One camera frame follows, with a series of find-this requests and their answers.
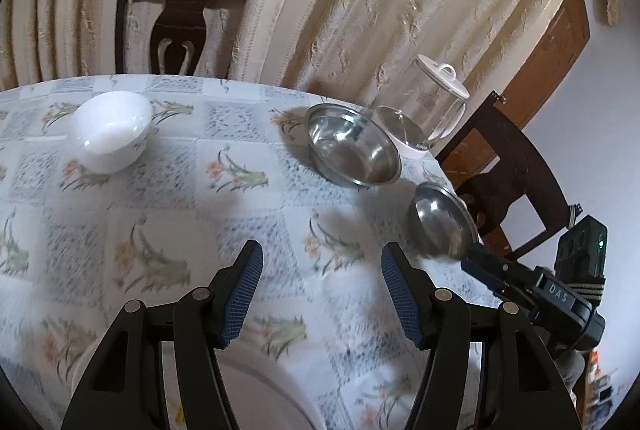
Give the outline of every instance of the table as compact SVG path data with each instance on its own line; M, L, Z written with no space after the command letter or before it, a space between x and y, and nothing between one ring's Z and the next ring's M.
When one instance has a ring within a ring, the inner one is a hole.
M95 174L66 142L95 94L144 93L154 134L131 167ZM175 301L232 263L247 239L265 264L240 339L285 367L329 429L402 428L426 352L402 334L380 271L400 242L436 285L497 305L459 263L425 259L404 232L415 183L450 187L434 159L396 184L340 188L308 160L306 109L337 101L180 76L57 80L0 94L0 364L45 429L58 428L82 352L124 302ZM460 427L472 421L472 346ZM177 390L172 424L184 427Z

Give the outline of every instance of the bowl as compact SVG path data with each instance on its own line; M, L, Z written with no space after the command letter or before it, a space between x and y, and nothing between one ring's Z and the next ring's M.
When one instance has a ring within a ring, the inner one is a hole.
M311 160L329 181L370 187L393 183L402 163L398 149L373 121L338 104L318 104L306 112Z
M78 162L101 174L131 165L146 146L153 108L146 97L112 91L85 102L74 113L71 143Z
M480 240L465 204L455 194L433 183L419 184L409 205L409 234L430 257L461 260Z

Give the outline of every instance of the metal bowl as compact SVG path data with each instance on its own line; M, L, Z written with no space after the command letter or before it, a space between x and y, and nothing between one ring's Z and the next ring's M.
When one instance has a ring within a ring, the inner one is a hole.
M431 257L463 259L472 243L480 240L465 204L446 188L422 183L409 205L409 233Z
M318 104L306 112L311 160L329 181L341 186L393 183L402 163L398 149L373 121L348 107Z

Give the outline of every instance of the glass jar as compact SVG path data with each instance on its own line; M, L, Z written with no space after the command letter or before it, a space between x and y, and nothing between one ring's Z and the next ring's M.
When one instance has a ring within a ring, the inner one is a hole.
M418 55L371 104L374 120L405 157L423 157L463 117L468 91L449 64Z

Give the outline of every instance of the flower pattern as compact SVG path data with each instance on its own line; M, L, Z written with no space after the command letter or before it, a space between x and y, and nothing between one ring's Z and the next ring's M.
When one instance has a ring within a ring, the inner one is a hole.
M220 192L223 188L231 185L233 190L251 190L257 186L267 186L269 179L264 172L247 170L246 167L238 165L229 156L230 146L227 145L218 153L217 161L212 161L207 165L207 174L211 179L210 188L215 188L216 192ZM227 181L222 185L218 185L226 177Z
M283 352L289 356L289 347L308 337L302 316L280 318L269 315L267 318L256 318L255 322L260 326L260 336L265 341L262 352L276 360Z
M169 400L170 406L170 417L174 424L178 428L186 428L187 420L184 418L184 409L182 408L182 403L176 402L173 399Z
M4 222L4 230L0 232L0 256L4 256L0 263L0 273L9 277L24 275L29 269L29 252L20 248L14 237L14 217L15 210Z
M318 218L318 212L314 212L309 219L309 233L303 240L306 253L315 260L314 271L321 271L324 276L332 263L334 271L338 271L364 259L364 252L357 241L348 242L331 235L320 225Z
M151 117L151 121L155 122L156 126L174 116L193 113L193 106L170 102L169 100L151 100L151 105L154 108L154 115Z
M373 392L363 392L356 399L356 404L362 405L362 424L366 428L378 426L379 430L389 428L389 418L398 401L405 394L411 393L411 380L404 374L399 380L385 381L375 385Z
M142 282L140 292L144 293L158 292L163 287L168 289L174 285L190 285L191 271L187 262L169 259L164 250L156 250L142 230L145 223L146 216L141 214L129 232L129 239L116 245L114 281L117 288L124 288L126 293Z
M271 113L271 123L277 125L282 131L282 134L289 136L291 139L293 139L291 131L302 125L305 121L305 117L290 111L271 109L269 112Z
M62 120L65 116L68 116L72 113L75 113L78 110L80 105L72 104L70 102L55 102L53 105L49 106L47 112L42 117L42 134L46 134L47 130L52 126L56 121Z
M80 165L78 160L70 159L62 168L60 188L65 191L69 187L71 187L71 190L85 190L96 185L101 187L109 181L110 177L109 174L92 172L85 166Z
M55 367L60 383L70 388L71 372L86 350L95 340L95 331L64 318L47 317L42 326L45 331L43 355L49 365Z

